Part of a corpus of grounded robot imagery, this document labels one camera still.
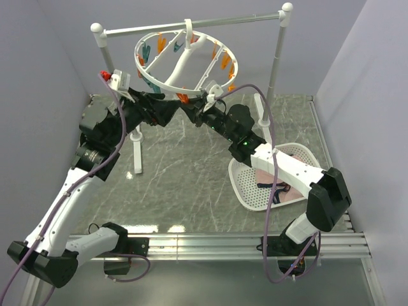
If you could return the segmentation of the white perforated plastic basket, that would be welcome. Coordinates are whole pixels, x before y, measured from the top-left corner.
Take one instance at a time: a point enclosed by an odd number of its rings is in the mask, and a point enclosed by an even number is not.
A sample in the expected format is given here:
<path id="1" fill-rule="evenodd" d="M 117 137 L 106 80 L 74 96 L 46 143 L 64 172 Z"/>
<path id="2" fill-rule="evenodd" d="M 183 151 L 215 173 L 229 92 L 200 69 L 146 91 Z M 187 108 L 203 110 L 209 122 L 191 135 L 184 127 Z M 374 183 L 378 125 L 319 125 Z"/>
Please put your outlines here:
<path id="1" fill-rule="evenodd" d="M 296 157 L 305 164 L 320 168 L 319 161 L 314 154 L 300 143 L 284 143 L 276 147 L 281 152 Z M 239 163 L 233 158 L 229 162 L 228 173 L 235 195 L 243 207 L 255 212 L 266 210 L 270 188 L 258 187 L 254 168 Z"/>

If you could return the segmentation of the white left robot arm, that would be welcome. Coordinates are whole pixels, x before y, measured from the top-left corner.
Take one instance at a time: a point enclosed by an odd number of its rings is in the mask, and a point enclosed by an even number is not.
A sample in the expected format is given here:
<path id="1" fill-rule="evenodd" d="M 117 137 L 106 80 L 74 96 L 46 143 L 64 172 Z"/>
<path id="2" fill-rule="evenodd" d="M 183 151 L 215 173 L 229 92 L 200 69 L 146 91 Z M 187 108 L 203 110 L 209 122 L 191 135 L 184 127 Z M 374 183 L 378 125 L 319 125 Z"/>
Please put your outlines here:
<path id="1" fill-rule="evenodd" d="M 84 238 L 68 238 L 89 198 L 115 166 L 126 136 L 142 122 L 165 127 L 181 103 L 166 100 L 164 94 L 131 90 L 116 105 L 111 110 L 94 101 L 84 109 L 80 145 L 57 198 L 34 231 L 7 250 L 19 268 L 55 288 L 65 286 L 86 261 L 105 252 L 122 256 L 128 251 L 128 231 L 112 222 Z"/>

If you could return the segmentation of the pink underwear navy trim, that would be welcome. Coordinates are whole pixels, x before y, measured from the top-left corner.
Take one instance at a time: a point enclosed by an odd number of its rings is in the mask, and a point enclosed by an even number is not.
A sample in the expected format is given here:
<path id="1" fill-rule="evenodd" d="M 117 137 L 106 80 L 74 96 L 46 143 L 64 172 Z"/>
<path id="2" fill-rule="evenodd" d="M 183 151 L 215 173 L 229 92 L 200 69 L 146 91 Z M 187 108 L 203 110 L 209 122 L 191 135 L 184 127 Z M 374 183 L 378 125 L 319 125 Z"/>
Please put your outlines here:
<path id="1" fill-rule="evenodd" d="M 258 188 L 272 188 L 274 179 L 273 175 L 268 174 L 267 172 L 262 170 L 256 170 L 255 178 Z M 280 179 L 277 180 L 277 185 L 273 193 L 273 204 L 281 204 L 302 197 L 302 194 L 297 189 L 293 188 Z"/>

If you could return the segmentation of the white round clip hanger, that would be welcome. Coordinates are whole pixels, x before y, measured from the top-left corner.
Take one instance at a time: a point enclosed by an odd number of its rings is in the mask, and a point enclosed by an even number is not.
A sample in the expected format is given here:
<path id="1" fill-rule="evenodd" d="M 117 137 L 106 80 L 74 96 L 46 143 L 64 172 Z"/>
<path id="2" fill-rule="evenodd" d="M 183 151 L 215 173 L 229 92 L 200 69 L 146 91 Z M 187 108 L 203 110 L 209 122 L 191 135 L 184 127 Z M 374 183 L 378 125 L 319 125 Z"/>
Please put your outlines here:
<path id="1" fill-rule="evenodd" d="M 221 41 L 213 38 L 212 36 L 208 36 L 205 33 L 195 31 L 193 29 L 194 27 L 193 21 L 189 18 L 186 18 L 180 25 L 168 24 L 164 25 L 163 27 L 166 28 L 165 31 L 152 32 L 141 38 L 136 44 L 134 51 L 136 68 L 139 69 L 141 74 L 148 78 L 152 83 L 156 84 L 161 89 L 169 92 L 182 93 L 187 95 L 197 94 L 202 90 L 203 84 L 205 80 L 209 77 L 210 72 L 212 71 L 215 64 L 217 62 L 221 62 L 224 51 L 227 51 L 231 57 L 231 61 L 229 62 L 229 64 L 231 65 L 231 63 L 233 62 L 235 63 L 235 76 L 232 79 L 228 79 L 226 83 L 220 86 L 222 87 L 222 89 L 225 89 L 228 88 L 235 81 L 238 75 L 237 58 L 226 45 L 221 43 Z M 149 39 L 155 36 L 158 37 L 159 33 L 162 33 L 163 36 L 166 38 L 166 47 L 160 54 L 157 53 L 153 60 L 151 61 L 149 60 L 147 64 L 144 63 L 144 66 L 140 66 L 140 64 L 137 62 L 136 55 L 139 54 L 142 57 L 142 46 L 144 44 L 147 45 L 147 41 Z M 190 39 L 193 34 L 199 36 L 200 38 L 196 43 L 190 44 Z M 179 79 L 179 77 L 181 77 L 188 60 L 191 58 L 191 56 L 196 50 L 200 49 L 205 44 L 206 41 L 211 41 L 213 44 L 215 42 L 218 43 L 219 49 L 215 59 L 210 61 L 210 64 L 208 65 L 207 69 L 201 76 L 199 82 L 197 83 L 194 89 L 175 87 L 174 83 Z M 183 44 L 183 46 L 180 48 L 183 50 L 183 52 L 181 53 L 170 76 L 166 79 L 165 82 L 162 82 L 158 80 L 156 77 L 152 76 L 150 74 L 150 71 L 153 68 L 155 68 L 161 62 L 162 59 L 164 59 L 164 56 L 168 53 L 169 50 L 171 49 L 173 50 L 175 42 L 177 42 L 179 45 Z"/>

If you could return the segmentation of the orange front clothes peg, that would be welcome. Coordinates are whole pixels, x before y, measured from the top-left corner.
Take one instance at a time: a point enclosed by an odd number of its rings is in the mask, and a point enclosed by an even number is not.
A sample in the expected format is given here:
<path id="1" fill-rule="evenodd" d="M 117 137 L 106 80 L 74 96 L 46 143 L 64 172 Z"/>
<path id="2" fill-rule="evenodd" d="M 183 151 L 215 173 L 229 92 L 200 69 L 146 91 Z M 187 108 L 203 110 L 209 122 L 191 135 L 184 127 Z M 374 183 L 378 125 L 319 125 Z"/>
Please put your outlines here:
<path id="1" fill-rule="evenodd" d="M 176 93 L 178 99 L 181 103 L 188 105 L 189 104 L 189 96 L 187 94 Z"/>

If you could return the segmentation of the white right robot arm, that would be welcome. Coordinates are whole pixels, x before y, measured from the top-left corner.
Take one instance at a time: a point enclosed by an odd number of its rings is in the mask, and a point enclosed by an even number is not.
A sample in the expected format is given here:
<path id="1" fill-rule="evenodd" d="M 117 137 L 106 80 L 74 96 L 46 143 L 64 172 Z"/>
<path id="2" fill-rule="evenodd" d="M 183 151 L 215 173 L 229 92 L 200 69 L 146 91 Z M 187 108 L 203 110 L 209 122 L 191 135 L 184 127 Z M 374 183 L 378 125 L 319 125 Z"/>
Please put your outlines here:
<path id="1" fill-rule="evenodd" d="M 313 235 L 330 232 L 352 201 L 342 173 L 307 165 L 272 147 L 254 133 L 254 119 L 248 106 L 233 105 L 228 112 L 216 107 L 205 109 L 203 98 L 194 98 L 181 109 L 190 121 L 200 127 L 208 125 L 230 141 L 229 151 L 238 161 L 263 170 L 289 184 L 307 199 L 305 213 L 292 221 L 277 238 L 263 242 L 267 256 L 298 256 Z"/>

